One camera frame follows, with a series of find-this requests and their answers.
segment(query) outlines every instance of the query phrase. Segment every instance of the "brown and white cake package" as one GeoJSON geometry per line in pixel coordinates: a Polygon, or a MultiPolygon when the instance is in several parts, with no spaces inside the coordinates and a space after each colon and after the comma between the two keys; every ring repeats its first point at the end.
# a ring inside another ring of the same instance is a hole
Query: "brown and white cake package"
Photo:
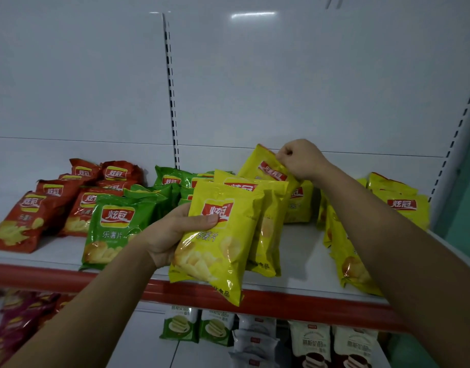
{"type": "Polygon", "coordinates": [[[337,368],[372,368],[372,350],[378,331],[333,327],[334,360],[337,368]]]}
{"type": "Polygon", "coordinates": [[[253,331],[237,329],[233,331],[233,351],[254,354],[264,360],[274,362],[276,345],[279,340],[253,331]]]}
{"type": "Polygon", "coordinates": [[[240,322],[238,328],[247,331],[262,333],[266,336],[276,338],[276,319],[273,317],[262,317],[246,314],[237,314],[240,322]]]}
{"type": "Polygon", "coordinates": [[[279,368],[275,362],[261,359],[257,355],[248,354],[246,352],[229,352],[232,358],[231,368],[252,368],[258,366],[259,368],[279,368]]]}
{"type": "Polygon", "coordinates": [[[298,367],[327,368],[331,362],[330,325],[289,320],[298,367]]]}

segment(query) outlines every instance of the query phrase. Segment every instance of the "cake image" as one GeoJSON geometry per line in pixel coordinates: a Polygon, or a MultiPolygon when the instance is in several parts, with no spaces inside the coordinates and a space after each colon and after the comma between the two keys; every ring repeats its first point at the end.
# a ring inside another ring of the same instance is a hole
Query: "cake image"
{"type": "Polygon", "coordinates": [[[206,331],[210,335],[217,338],[222,338],[226,335],[225,325],[217,319],[211,319],[209,321],[209,323],[206,325],[206,331]]]}
{"type": "Polygon", "coordinates": [[[187,318],[182,315],[175,315],[169,324],[169,328],[177,333],[184,333],[189,330],[187,318]]]}
{"type": "Polygon", "coordinates": [[[304,368],[326,368],[324,356],[316,352],[310,352],[305,356],[304,368]]]}
{"type": "Polygon", "coordinates": [[[344,361],[343,365],[346,368],[367,368],[368,360],[361,355],[351,354],[348,359],[344,361]]]}

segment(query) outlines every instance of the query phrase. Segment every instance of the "fist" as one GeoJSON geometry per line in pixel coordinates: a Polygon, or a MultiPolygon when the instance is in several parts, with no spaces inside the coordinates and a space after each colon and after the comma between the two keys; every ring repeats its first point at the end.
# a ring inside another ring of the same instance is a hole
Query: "fist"
{"type": "Polygon", "coordinates": [[[317,146],[306,139],[286,143],[276,158],[297,179],[310,180],[317,186],[325,169],[331,165],[317,146]]]}

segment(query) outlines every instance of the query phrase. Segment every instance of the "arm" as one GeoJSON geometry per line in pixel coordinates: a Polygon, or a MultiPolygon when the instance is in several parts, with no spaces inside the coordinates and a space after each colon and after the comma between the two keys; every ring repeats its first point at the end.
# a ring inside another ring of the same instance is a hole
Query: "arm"
{"type": "Polygon", "coordinates": [[[436,362],[470,367],[470,267],[309,141],[286,144],[277,158],[325,192],[368,272],[436,362]]]}
{"type": "Polygon", "coordinates": [[[218,222],[217,215],[188,217],[189,207],[179,206],[134,238],[5,368],[105,367],[148,280],[170,264],[183,233],[218,222]]]}

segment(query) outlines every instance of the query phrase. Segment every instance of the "left forearm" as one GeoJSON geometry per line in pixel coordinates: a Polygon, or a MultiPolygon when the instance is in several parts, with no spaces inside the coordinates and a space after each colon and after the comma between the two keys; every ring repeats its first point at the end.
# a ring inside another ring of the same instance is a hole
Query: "left forearm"
{"type": "Polygon", "coordinates": [[[126,246],[5,367],[106,366],[156,270],[140,240],[126,246]]]}

